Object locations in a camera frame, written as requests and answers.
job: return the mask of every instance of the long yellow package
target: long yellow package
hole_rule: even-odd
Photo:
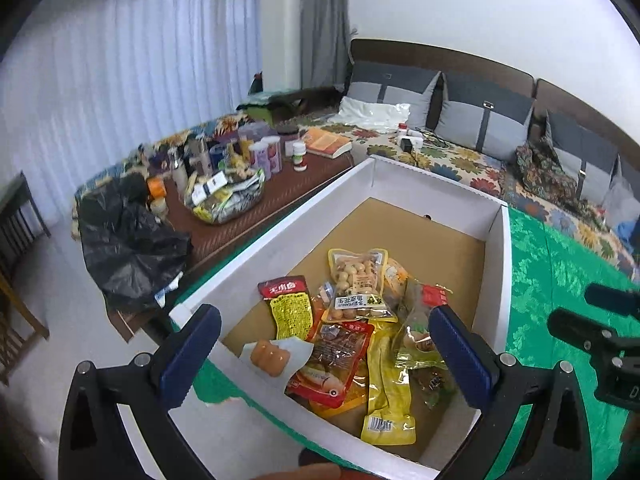
[[[360,438],[374,446],[413,444],[415,419],[410,414],[409,372],[396,368],[391,358],[391,341],[398,324],[370,323],[374,331],[367,349],[369,405]]]

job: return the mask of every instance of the brown table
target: brown table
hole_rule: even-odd
[[[273,175],[265,184],[260,202],[243,215],[222,225],[209,225],[196,218],[180,202],[175,184],[170,180],[165,181],[168,220],[177,231],[190,233],[193,245],[184,276],[180,280],[178,294],[207,276],[216,264],[243,244],[261,236],[280,219],[350,170],[353,165],[351,153],[345,153],[335,159],[308,155],[307,169],[302,172],[294,171],[293,165],[285,162],[283,170]],[[111,312],[109,318],[120,335],[128,341],[137,330],[159,313],[159,309],[135,315]]]

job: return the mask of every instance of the sheer curtain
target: sheer curtain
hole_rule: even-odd
[[[0,64],[0,184],[47,222],[141,142],[235,109],[260,70],[259,0],[42,0]]]

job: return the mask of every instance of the white box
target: white box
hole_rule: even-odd
[[[495,352],[504,351],[511,306],[511,235],[506,204],[437,174],[378,156],[337,179],[256,240],[177,305],[171,318],[182,327],[202,303],[210,303],[222,314],[222,339],[261,299],[257,287],[248,284],[288,274],[368,198],[420,216],[428,213],[432,221],[484,242],[484,270],[473,331]],[[479,415],[457,395],[420,463],[411,462],[364,443],[271,389],[220,341],[209,359],[284,425],[384,478],[435,478]]]

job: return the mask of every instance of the book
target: book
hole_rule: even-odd
[[[322,128],[309,128],[302,140],[309,153],[327,158],[336,158],[351,149],[351,139]]]

